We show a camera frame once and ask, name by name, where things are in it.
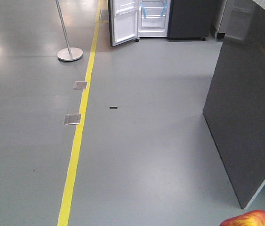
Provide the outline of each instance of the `yellow painted stripe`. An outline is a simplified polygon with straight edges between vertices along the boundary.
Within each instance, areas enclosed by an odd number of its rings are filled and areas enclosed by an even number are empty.
[[[96,18],[98,17],[98,14],[100,13],[100,6],[101,6],[101,0],[98,1]],[[95,55],[96,55],[96,46],[97,46],[97,40],[98,40],[98,35],[99,35],[99,27],[100,27],[100,23],[96,23],[93,42],[92,42],[91,50],[90,50],[90,56],[88,60],[88,68],[87,68],[86,76],[84,80],[84,81],[87,81],[87,87],[83,91],[80,108],[79,108],[79,113],[81,114],[81,121],[80,121],[80,124],[76,126],[76,131],[75,131],[73,145],[72,145],[72,153],[71,153],[71,158],[70,158],[70,162],[68,166],[57,226],[68,226],[68,222],[70,218],[72,195],[74,191],[75,179],[76,179],[76,174],[77,174],[80,147],[82,143],[82,135],[83,135],[83,129],[84,129],[86,109],[88,105],[88,96],[89,96],[89,89],[90,89],[90,84],[91,84],[91,76],[92,76],[92,71],[94,67]]]

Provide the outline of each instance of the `round metal base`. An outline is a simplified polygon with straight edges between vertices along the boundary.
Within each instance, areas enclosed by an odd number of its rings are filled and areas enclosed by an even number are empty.
[[[72,55],[69,54],[68,48],[60,50],[57,54],[59,60],[62,61],[75,61],[79,60],[83,56],[83,50],[79,48],[71,47]]]

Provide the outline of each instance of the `gray floor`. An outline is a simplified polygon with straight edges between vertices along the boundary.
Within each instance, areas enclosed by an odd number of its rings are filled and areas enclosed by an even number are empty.
[[[96,1],[0,0],[0,225],[56,225]],[[202,116],[220,42],[109,47],[100,24],[69,225],[219,225],[241,210]],[[251,209],[265,210],[265,188]]]

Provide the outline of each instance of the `refrigerator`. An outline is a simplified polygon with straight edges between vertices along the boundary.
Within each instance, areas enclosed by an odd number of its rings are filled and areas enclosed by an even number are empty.
[[[108,0],[111,46],[167,37],[170,5],[170,0]]]

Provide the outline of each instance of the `refrigerator door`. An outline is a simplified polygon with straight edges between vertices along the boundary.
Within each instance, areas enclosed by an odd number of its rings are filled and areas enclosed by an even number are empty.
[[[137,0],[108,0],[110,44],[117,46],[137,38]]]

